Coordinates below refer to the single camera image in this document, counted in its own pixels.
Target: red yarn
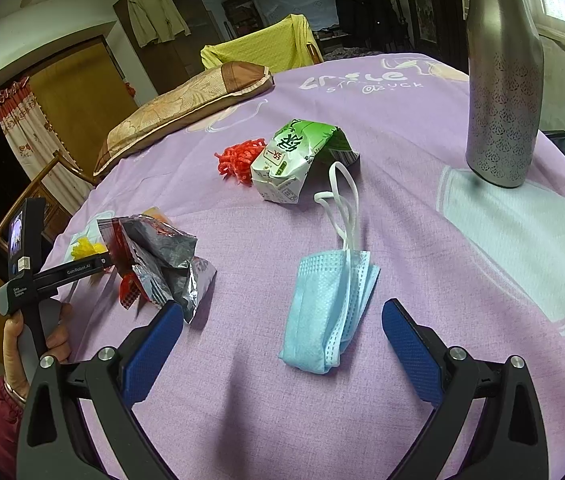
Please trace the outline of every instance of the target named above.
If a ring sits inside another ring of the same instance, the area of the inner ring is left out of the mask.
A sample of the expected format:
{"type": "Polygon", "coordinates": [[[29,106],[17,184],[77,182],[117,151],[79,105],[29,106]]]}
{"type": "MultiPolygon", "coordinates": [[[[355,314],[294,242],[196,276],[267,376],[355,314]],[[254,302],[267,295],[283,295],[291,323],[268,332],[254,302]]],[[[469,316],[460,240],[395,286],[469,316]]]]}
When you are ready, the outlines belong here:
{"type": "Polygon", "coordinates": [[[264,147],[264,139],[245,140],[240,144],[229,146],[222,155],[214,153],[220,160],[218,172],[221,175],[235,175],[239,182],[251,186],[251,163],[256,160],[264,147]]]}

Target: blue face mask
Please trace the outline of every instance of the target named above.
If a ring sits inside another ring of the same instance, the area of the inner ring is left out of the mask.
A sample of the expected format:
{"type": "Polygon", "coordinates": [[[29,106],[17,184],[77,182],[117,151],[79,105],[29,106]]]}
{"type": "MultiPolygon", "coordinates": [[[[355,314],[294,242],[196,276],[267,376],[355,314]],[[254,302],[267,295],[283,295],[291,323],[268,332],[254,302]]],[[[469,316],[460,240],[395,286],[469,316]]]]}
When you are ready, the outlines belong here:
{"type": "Polygon", "coordinates": [[[286,364],[325,374],[340,364],[369,303],[380,268],[371,265],[369,251],[357,247],[358,189],[347,171],[335,162],[329,168],[331,191],[313,199],[325,208],[331,225],[342,238],[342,250],[311,254],[300,261],[296,290],[287,318],[284,343],[278,355],[286,364]],[[353,192],[354,204],[338,191],[339,170],[353,192]],[[326,199],[332,198],[344,222],[342,229],[326,199]]]}

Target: green snack package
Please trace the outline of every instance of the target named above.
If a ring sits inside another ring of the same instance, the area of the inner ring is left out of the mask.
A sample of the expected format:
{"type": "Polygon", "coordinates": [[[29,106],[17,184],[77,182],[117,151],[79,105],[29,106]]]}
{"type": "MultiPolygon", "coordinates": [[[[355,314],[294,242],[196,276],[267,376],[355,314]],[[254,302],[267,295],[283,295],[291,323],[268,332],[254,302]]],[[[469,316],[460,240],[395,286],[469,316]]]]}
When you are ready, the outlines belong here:
{"type": "Polygon", "coordinates": [[[313,161],[349,166],[360,158],[344,132],[331,124],[294,119],[251,164],[254,186],[265,200],[295,204],[313,161]]]}

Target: bracelet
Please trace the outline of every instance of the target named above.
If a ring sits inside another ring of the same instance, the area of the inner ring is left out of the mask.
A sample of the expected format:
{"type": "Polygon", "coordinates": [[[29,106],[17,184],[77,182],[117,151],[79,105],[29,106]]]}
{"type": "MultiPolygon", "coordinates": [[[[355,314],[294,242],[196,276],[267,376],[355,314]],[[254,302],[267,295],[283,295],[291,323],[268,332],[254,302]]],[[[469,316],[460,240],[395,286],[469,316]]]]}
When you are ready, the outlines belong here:
{"type": "Polygon", "coordinates": [[[11,387],[11,384],[9,384],[9,383],[6,381],[6,378],[5,378],[5,380],[4,380],[3,382],[5,383],[5,390],[6,390],[6,392],[7,392],[10,396],[12,396],[15,400],[19,401],[21,404],[25,404],[25,403],[27,402],[27,399],[25,399],[21,394],[19,394],[18,392],[16,392],[16,391],[11,387]]]}

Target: curtain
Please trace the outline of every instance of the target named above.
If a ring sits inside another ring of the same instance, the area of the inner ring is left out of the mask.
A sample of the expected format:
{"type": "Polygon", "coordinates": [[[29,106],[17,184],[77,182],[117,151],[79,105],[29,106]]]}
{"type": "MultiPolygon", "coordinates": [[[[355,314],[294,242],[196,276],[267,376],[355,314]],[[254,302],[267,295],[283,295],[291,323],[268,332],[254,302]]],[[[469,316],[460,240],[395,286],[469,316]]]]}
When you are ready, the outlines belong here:
{"type": "MultiPolygon", "coordinates": [[[[56,150],[76,165],[40,108],[28,77],[15,81],[0,92],[0,127],[31,180],[51,161],[56,150]]],[[[60,164],[42,183],[71,214],[78,211],[92,189],[90,184],[69,173],[60,164]]]]}
{"type": "Polygon", "coordinates": [[[304,14],[311,30],[338,23],[335,0],[252,0],[266,22],[274,25],[290,14],[304,14]]]}

